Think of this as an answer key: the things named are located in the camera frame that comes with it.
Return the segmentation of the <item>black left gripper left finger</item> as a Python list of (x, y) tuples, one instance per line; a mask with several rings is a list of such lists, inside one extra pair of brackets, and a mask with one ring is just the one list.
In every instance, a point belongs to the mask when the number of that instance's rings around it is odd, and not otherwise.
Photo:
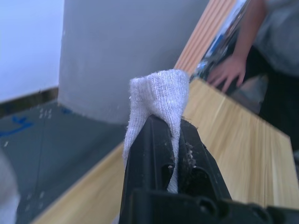
[(179, 221), (179, 198), (167, 192), (175, 168), (168, 125), (151, 115), (129, 150), (121, 224), (172, 224)]

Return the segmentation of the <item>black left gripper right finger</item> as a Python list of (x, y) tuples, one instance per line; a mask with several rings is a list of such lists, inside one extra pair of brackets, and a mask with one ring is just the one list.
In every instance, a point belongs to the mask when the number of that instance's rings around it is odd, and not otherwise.
[(216, 160), (201, 141), (197, 128), (181, 120), (178, 156), (178, 192), (213, 201), (231, 199)]

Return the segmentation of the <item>person's bare hand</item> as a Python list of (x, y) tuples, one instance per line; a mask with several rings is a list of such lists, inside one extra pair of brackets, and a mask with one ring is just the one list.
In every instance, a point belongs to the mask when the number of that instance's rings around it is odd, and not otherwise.
[(207, 82), (213, 87), (223, 84), (221, 91), (226, 92), (234, 80), (236, 87), (239, 87), (244, 81), (245, 73), (246, 59), (233, 54), (210, 72)]

